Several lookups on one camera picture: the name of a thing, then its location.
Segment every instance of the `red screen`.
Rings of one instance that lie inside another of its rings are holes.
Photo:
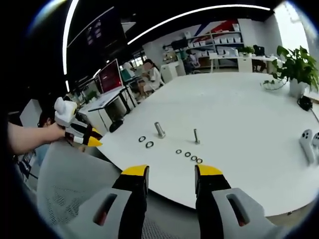
[[[102,92],[108,92],[122,85],[117,60],[112,61],[99,73]]]

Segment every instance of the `metal ring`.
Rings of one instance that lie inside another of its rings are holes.
[[[149,141],[149,142],[147,142],[146,143],[146,148],[150,148],[150,147],[153,147],[153,145],[154,145],[154,142],[153,141]]]
[[[141,136],[141,137],[139,138],[139,142],[143,142],[145,139],[146,139],[145,136]]]

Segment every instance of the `led light strip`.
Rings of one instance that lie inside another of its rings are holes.
[[[65,26],[64,26],[64,32],[63,32],[63,41],[62,41],[62,61],[63,61],[63,73],[66,75],[66,47],[68,43],[68,35],[69,35],[69,30],[70,30],[70,25],[71,25],[71,20],[76,8],[76,5],[78,4],[79,0],[73,0],[68,14],[66,16],[66,21],[65,21]]]
[[[140,35],[138,35],[137,37],[133,38],[131,41],[128,42],[128,45],[130,45],[132,42],[136,41],[137,39],[139,39],[141,36],[145,35],[146,33],[149,33],[150,31],[154,30],[155,28],[162,26],[165,23],[168,23],[169,21],[173,21],[179,17],[182,16],[186,16],[195,12],[199,12],[199,11],[205,11],[205,10],[211,10],[211,9],[216,9],[216,8],[223,8],[223,7],[249,7],[249,8],[256,8],[256,9],[261,9],[261,10],[266,10],[266,11],[270,11],[270,8],[268,7],[263,7],[263,6],[254,6],[254,5],[246,5],[246,4],[228,4],[228,5],[218,5],[218,6],[208,6],[208,7],[203,7],[200,9],[196,9],[193,11],[188,11],[185,13],[182,13],[180,15],[171,17],[170,19],[167,19],[153,27],[151,27],[150,29],[146,30],[145,32],[142,32]]]

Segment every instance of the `white pot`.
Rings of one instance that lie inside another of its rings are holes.
[[[289,85],[289,94],[296,98],[299,99],[304,93],[305,93],[305,89],[308,87],[309,85],[305,82],[300,82],[298,83],[298,81],[296,79],[292,79],[290,81],[290,85]]]

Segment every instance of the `potted plant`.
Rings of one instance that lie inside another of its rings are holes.
[[[280,61],[280,64],[278,64],[278,60],[272,62],[277,70],[276,73],[272,73],[276,81],[265,81],[263,85],[279,85],[279,87],[269,89],[277,90],[290,82],[290,95],[297,99],[304,94],[308,86],[310,90],[312,87],[318,90],[319,79],[316,61],[306,49],[300,46],[299,49],[287,50],[278,46],[277,55],[283,56],[285,60],[284,62]]]
[[[86,100],[87,101],[90,101],[90,100],[96,100],[96,98],[97,98],[97,93],[96,93],[96,91],[91,91],[88,95],[87,95],[87,97],[86,97]]]
[[[251,57],[252,54],[255,52],[254,48],[251,46],[244,46],[238,48],[238,53],[240,56],[249,56]]]

